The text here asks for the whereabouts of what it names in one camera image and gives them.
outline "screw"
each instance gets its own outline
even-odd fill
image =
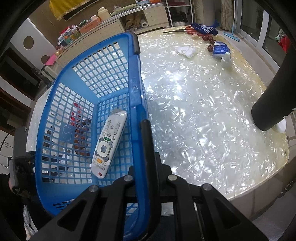
[[[176,180],[177,180],[177,176],[174,175],[174,174],[171,174],[171,175],[168,175],[168,179],[169,179],[170,181],[176,181]]]
[[[210,184],[207,184],[207,183],[204,184],[202,187],[203,187],[203,189],[206,190],[206,191],[209,191],[209,190],[212,189],[212,186],[211,186]]]
[[[126,182],[129,182],[129,181],[133,180],[133,176],[131,176],[131,175],[126,175],[126,176],[124,176],[123,179],[124,179]]]
[[[90,192],[96,192],[98,190],[98,186],[97,185],[91,185],[89,186],[89,191]]]

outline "cable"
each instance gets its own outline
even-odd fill
[[[14,132],[15,129],[16,129],[16,128],[14,128],[12,131],[10,131],[10,132],[6,135],[6,137],[4,138],[4,140],[2,141],[2,144],[1,144],[1,147],[0,147],[0,152],[1,152],[2,146],[3,146],[3,144],[4,144],[5,140],[6,140],[6,138],[9,136],[9,134],[11,134],[12,132]]]
[[[9,167],[8,167],[8,166],[6,166],[6,165],[3,165],[2,163],[0,163],[0,165],[1,165],[1,166],[4,166],[4,167],[6,167],[6,168],[8,168],[8,169],[9,169]]]

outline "black pole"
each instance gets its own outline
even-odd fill
[[[255,125],[267,131],[296,107],[296,51],[291,45],[273,80],[252,107]]]

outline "white cloth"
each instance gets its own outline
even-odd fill
[[[196,53],[196,48],[194,47],[175,47],[175,50],[178,54],[184,55],[187,58],[192,58]]]

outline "box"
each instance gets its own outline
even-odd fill
[[[90,30],[92,30],[93,28],[95,28],[96,26],[98,26],[101,23],[101,19],[100,18],[96,18],[94,21],[91,21],[90,23],[87,23],[85,25],[83,25],[79,31],[84,34]]]

